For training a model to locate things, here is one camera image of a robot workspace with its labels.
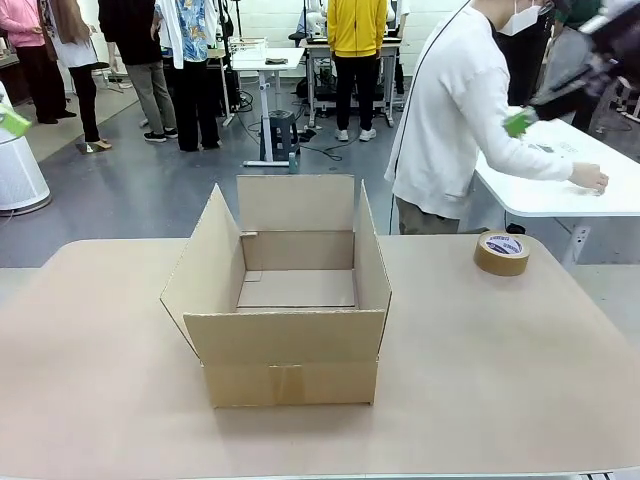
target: white sneaker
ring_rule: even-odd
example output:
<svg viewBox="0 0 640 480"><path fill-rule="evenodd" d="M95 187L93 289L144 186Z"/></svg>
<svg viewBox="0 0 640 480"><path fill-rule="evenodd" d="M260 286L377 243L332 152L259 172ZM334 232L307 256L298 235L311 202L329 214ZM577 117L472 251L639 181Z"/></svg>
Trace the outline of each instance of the white sneaker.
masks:
<svg viewBox="0 0 640 480"><path fill-rule="evenodd" d="M348 142L349 141L349 132L346 130L336 130L336 138L340 142Z"/></svg>
<svg viewBox="0 0 640 480"><path fill-rule="evenodd" d="M360 132L360 141L361 142L368 142L371 139L376 138L376 129L372 128L371 130L362 130L362 132Z"/></svg>

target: black jacket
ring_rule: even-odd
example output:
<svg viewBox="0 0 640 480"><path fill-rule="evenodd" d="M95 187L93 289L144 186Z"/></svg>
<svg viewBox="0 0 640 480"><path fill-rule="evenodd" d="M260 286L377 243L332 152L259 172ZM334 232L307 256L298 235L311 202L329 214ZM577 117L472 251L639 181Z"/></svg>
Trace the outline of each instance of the black jacket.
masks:
<svg viewBox="0 0 640 480"><path fill-rule="evenodd" d="M154 0L98 0L100 30L107 42L115 42L125 65L162 60L160 41L151 39Z"/></svg>

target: green shirt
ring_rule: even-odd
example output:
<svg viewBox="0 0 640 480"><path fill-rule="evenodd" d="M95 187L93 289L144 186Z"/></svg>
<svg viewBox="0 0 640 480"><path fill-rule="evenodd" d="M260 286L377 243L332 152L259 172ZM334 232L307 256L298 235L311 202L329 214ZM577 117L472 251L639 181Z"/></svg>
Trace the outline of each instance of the green shirt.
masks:
<svg viewBox="0 0 640 480"><path fill-rule="evenodd" d="M595 17L602 6L602 0L570 0L568 3L569 12L557 11L556 20L575 30Z"/></svg>

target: tape roll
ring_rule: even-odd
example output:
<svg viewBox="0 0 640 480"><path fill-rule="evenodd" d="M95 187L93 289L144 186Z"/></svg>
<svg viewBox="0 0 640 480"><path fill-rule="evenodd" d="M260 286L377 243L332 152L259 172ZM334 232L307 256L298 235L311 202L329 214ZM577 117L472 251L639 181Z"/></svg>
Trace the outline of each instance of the tape roll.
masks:
<svg viewBox="0 0 640 480"><path fill-rule="evenodd" d="M526 270L530 252L522 236L487 232L480 235L473 260L485 272L515 277Z"/></svg>

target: white air purifier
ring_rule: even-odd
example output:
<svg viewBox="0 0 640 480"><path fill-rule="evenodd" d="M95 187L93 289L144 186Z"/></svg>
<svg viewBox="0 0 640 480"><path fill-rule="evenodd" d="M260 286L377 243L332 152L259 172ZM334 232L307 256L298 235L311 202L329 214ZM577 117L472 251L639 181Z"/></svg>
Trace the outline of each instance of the white air purifier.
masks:
<svg viewBox="0 0 640 480"><path fill-rule="evenodd" d="M2 82L0 98L11 106ZM0 128L0 216L33 212L50 201L51 192L27 139Z"/></svg>

